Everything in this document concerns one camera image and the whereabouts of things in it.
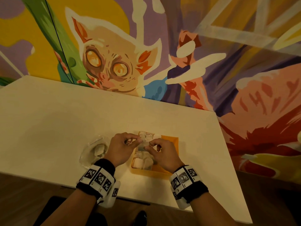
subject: left hand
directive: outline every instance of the left hand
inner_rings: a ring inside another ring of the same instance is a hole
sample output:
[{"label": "left hand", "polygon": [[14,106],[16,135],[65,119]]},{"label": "left hand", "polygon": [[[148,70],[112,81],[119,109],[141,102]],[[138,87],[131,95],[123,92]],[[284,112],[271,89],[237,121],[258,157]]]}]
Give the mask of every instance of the left hand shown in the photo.
[{"label": "left hand", "polygon": [[[130,145],[126,145],[125,141],[135,139]],[[133,150],[142,143],[142,139],[132,133],[118,133],[110,142],[108,151],[104,159],[109,160],[115,167],[124,164],[133,153]]]}]

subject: painted wall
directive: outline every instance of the painted wall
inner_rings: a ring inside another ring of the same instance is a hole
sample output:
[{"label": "painted wall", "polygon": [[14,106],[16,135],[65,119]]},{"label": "painted wall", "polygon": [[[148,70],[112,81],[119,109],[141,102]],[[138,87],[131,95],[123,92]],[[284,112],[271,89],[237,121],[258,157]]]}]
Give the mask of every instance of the painted wall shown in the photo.
[{"label": "painted wall", "polygon": [[301,183],[301,0],[5,3],[0,76],[215,111],[236,170]]}]

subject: shoe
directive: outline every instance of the shoe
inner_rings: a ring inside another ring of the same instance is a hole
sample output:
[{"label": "shoe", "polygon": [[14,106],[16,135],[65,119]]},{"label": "shoe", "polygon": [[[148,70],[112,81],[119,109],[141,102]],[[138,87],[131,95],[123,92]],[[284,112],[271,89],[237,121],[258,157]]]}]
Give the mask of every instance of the shoe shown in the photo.
[{"label": "shoe", "polygon": [[146,226],[148,223],[148,217],[145,211],[140,211],[135,218],[133,226]]}]

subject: wooden floor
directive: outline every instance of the wooden floor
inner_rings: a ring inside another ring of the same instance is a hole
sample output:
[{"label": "wooden floor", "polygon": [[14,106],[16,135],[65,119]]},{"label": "wooden floor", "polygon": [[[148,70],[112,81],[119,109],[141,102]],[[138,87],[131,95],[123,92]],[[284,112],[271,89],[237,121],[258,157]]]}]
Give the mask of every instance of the wooden floor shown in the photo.
[{"label": "wooden floor", "polygon": [[[237,172],[253,225],[296,225],[277,189],[301,191],[301,186]],[[68,197],[72,189],[0,174],[0,225],[33,225],[51,196]],[[141,205],[116,200],[111,209],[99,207],[109,225],[131,225],[140,210],[148,214],[148,225],[196,225],[193,213],[161,205]]]}]

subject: orange tray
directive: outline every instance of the orange tray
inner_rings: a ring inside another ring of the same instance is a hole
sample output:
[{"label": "orange tray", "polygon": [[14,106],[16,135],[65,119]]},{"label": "orange tray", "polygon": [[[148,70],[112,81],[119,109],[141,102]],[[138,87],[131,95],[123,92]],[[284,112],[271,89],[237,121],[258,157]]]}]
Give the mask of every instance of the orange tray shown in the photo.
[{"label": "orange tray", "polygon": [[[161,136],[161,138],[164,139],[164,140],[171,141],[175,145],[175,149],[176,149],[176,151],[179,155],[179,138],[178,137]],[[133,156],[132,156],[132,162],[131,162],[131,167],[130,167],[131,173],[136,174],[136,175],[143,175],[143,176],[153,177],[153,178],[169,179],[169,177],[171,176],[171,173],[164,170],[158,164],[154,164],[152,166],[151,171],[133,168],[132,166],[133,166],[133,161],[134,161],[134,154],[135,154],[136,151],[138,151],[138,148],[135,148]]]}]

